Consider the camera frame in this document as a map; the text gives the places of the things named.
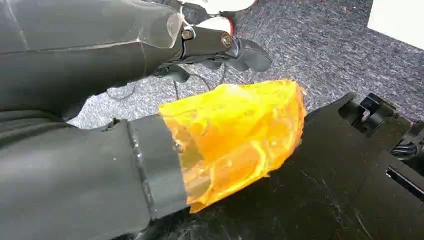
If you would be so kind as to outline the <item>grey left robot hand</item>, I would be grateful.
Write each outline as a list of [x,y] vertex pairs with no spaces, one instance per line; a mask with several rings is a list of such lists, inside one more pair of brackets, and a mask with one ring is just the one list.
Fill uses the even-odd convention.
[[92,130],[69,124],[109,88],[225,62],[263,72],[272,61],[155,2],[1,1],[1,239],[184,237],[190,213],[279,173],[304,126],[288,79],[220,85]]

